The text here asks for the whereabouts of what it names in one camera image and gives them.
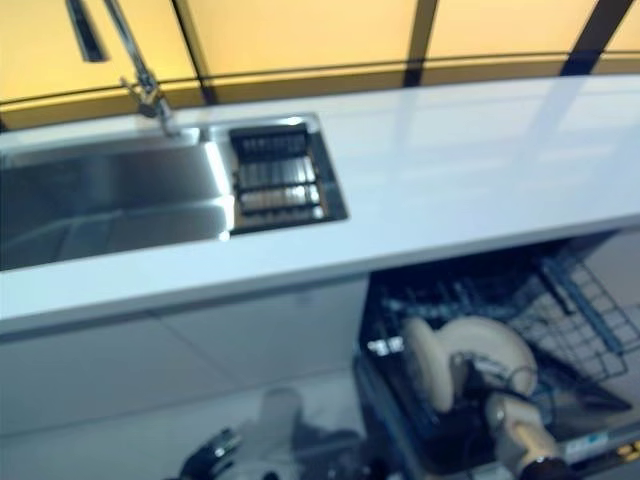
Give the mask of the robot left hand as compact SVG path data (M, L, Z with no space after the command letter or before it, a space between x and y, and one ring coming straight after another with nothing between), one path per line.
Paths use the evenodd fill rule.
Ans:
M183 462L179 479L215 479L229 468L231 457L242 443L242 437L231 428L222 429L206 440Z

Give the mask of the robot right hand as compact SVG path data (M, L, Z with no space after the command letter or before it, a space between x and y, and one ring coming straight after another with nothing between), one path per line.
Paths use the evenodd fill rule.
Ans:
M536 367L524 364L513 369L488 356L455 352L450 358L456 398L479 397L491 391L530 397L538 384Z

